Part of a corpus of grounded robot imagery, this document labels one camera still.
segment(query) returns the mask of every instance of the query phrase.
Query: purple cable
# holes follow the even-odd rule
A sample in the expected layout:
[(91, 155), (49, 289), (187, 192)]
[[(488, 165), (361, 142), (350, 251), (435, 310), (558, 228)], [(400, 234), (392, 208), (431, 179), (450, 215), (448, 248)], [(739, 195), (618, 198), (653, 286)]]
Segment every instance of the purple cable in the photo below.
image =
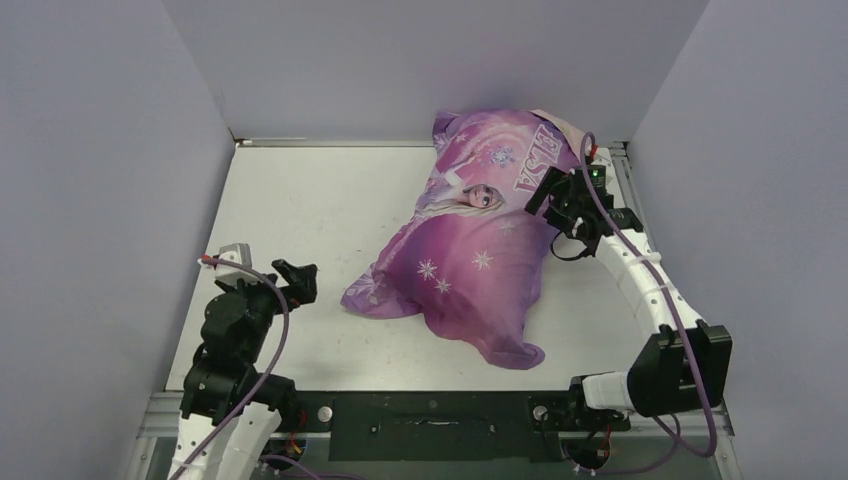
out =
[[(652, 417), (652, 418), (654, 419), (655, 422), (660, 424), (660, 426), (665, 425), (665, 423), (663, 423), (662, 420), (659, 419), (659, 417)], [(627, 468), (627, 469), (622, 469), (622, 470), (590, 470), (588, 468), (581, 467), (581, 466), (577, 465), (576, 463), (574, 463), (573, 460), (572, 460), (571, 463), (573, 463), (576, 467), (578, 467), (580, 469), (580, 471), (587, 472), (587, 473), (594, 472), (594, 475), (638, 475), (640, 473), (647, 473), (647, 472), (650, 472), (651, 470), (653, 470), (655, 468), (659, 468), (660, 466), (664, 465), (667, 461), (671, 460), (671, 457), (673, 457), (674, 454), (677, 452), (677, 447), (680, 446), (680, 442), (677, 441), (677, 439), (680, 438), (680, 433), (681, 433), (680, 432), (680, 420), (678, 420), (677, 415), (674, 415), (674, 414), (671, 415), (671, 418), (674, 420), (674, 425), (677, 428), (677, 434), (674, 435), (671, 430), (668, 430), (668, 433), (669, 433), (669, 435), (671, 435), (671, 439), (673, 440), (673, 443), (671, 444), (671, 448), (668, 450), (668, 453), (666, 453), (663, 458), (657, 460), (654, 463), (645, 465), (644, 467)]]
[[(577, 156), (577, 161), (580, 162), (580, 166), (582, 167), (581, 170), (583, 171), (583, 179), (586, 181), (586, 185), (592, 185), (592, 179), (589, 177), (589, 171), (587, 170), (586, 163), (583, 159), (583, 157), (586, 155), (587, 140), (590, 140), (592, 142), (592, 147), (595, 146), (595, 135), (592, 132), (587, 132), (583, 136), (583, 140), (580, 142), (580, 155)], [(595, 202), (595, 206), (601, 212), (601, 215), (604, 217), (604, 220), (606, 220), (607, 224), (609, 224), (610, 228), (612, 228), (618, 238), (621, 239), (621, 242), (624, 243), (627, 249), (630, 250), (630, 253), (632, 253), (636, 258), (641, 258), (642, 253), (639, 252), (639, 249), (636, 248), (636, 245), (633, 245), (633, 242), (631, 242), (624, 235), (621, 229), (618, 228), (618, 225), (616, 225), (612, 218), (610, 218), (606, 208), (604, 208), (603, 204), (601, 203), (601, 199), (598, 198), (598, 193), (595, 191), (595, 189), (589, 188), (589, 193), (592, 195), (592, 200)], [(648, 271), (651, 273), (651, 276), (654, 277), (654, 280), (656, 280), (657, 285), (664, 285), (665, 282), (663, 281), (662, 276), (657, 271), (657, 269), (651, 264), (651, 262), (642, 258), (641, 263), (645, 266), (645, 268), (648, 269)], [(689, 360), (689, 368), (692, 369), (692, 376), (695, 379), (695, 390), (697, 390), (698, 392), (698, 398), (700, 398), (701, 400), (701, 406), (704, 409), (704, 416), (707, 419), (707, 428), (710, 432), (710, 443), (707, 446), (707, 450), (700, 451), (694, 448), (692, 445), (690, 445), (685, 440), (683, 440), (683, 438), (680, 437), (679, 432), (676, 435), (673, 435), (671, 429), (668, 428), (668, 425), (666, 425), (659, 418), (655, 418), (655, 420), (663, 430), (668, 432), (668, 434), (675, 439), (675, 442), (680, 443), (687, 450), (699, 457), (710, 458), (715, 455), (716, 447), (718, 445), (718, 439), (715, 427), (715, 419), (713, 419), (713, 414), (710, 410), (710, 401), (707, 398), (707, 390), (706, 388), (704, 388), (704, 380), (701, 378), (701, 370), (700, 368), (698, 368), (698, 361), (695, 359), (695, 352), (694, 350), (692, 350), (692, 343), (689, 341), (689, 336), (686, 335), (686, 328), (683, 326), (683, 319), (680, 318), (680, 312), (677, 311), (677, 307), (674, 305), (674, 299), (671, 298), (671, 293), (669, 293), (667, 288), (662, 288), (661, 291), (663, 294), (663, 298), (665, 298), (665, 303), (668, 306), (668, 309), (671, 311), (671, 317), (674, 319), (674, 324), (677, 327), (677, 331), (680, 333), (680, 340), (683, 342), (683, 351), (686, 352), (686, 358), (687, 360)]]
[(285, 457), (283, 455), (263, 455), (259, 457), (259, 460), (263, 462), (268, 460), (282, 460), (290, 465), (293, 465), (303, 470), (303, 474), (282, 472), (282, 475), (287, 477), (308, 477), (313, 478), (315, 480), (321, 480), (323, 478), (349, 478), (351, 480), (366, 480), (365, 477), (353, 475), (351, 473), (315, 473), (312, 470), (298, 463), (296, 460), (292, 460), (291, 458)]
[(280, 289), (277, 288), (277, 286), (270, 279), (268, 279), (268, 277), (262, 275), (261, 273), (257, 272), (256, 270), (250, 267), (245, 267), (244, 265), (239, 265), (238, 263), (230, 262), (229, 260), (222, 260), (220, 258), (203, 257), (200, 259), (200, 262), (204, 265), (224, 265), (227, 267), (232, 267), (241, 270), (243, 272), (253, 275), (260, 281), (262, 281), (262, 283), (267, 285), (268, 288), (270, 288), (277, 295), (277, 300), (280, 302), (280, 305), (283, 309), (283, 335), (280, 338), (280, 344), (277, 346), (277, 351), (274, 352), (274, 356), (271, 357), (271, 362), (268, 364), (268, 368), (266, 368), (265, 371), (262, 372), (262, 375), (260, 375), (259, 379), (256, 381), (256, 384), (253, 385), (253, 388), (251, 388), (250, 391), (247, 392), (247, 395), (244, 396), (242, 401), (236, 404), (236, 406), (233, 407), (232, 411), (226, 417), (224, 417), (223, 420), (221, 420), (221, 423), (219, 423), (214, 430), (209, 432), (209, 435), (207, 435), (206, 438), (204, 438), (203, 441), (201, 441), (197, 445), (197, 448), (195, 448), (194, 451), (191, 452), (188, 457), (186, 457), (185, 461), (183, 462), (183, 465), (180, 466), (180, 468), (178, 468), (173, 475), (171, 475), (170, 480), (177, 480), (178, 478), (180, 478), (180, 476), (186, 470), (185, 465), (191, 465), (191, 462), (193, 462), (194, 459), (197, 458), (198, 455), (200, 455), (200, 452), (203, 451), (203, 449), (206, 448), (207, 445), (209, 445), (209, 442), (211, 442), (212, 439), (214, 439), (219, 433), (221, 433), (221, 430), (223, 430), (224, 427), (226, 427), (227, 424), (230, 423), (230, 421), (235, 418), (236, 415), (241, 413), (241, 410), (242, 408), (244, 408), (245, 405), (250, 403), (250, 400), (253, 399), (253, 396), (256, 395), (256, 392), (259, 391), (259, 388), (271, 375), (271, 371), (274, 370), (274, 366), (277, 365), (277, 361), (280, 359), (280, 355), (283, 353), (283, 346), (285, 346), (286, 344), (286, 338), (288, 338), (289, 336), (289, 307), (288, 304), (286, 304), (286, 298), (283, 297), (283, 294), (282, 292), (280, 292)]

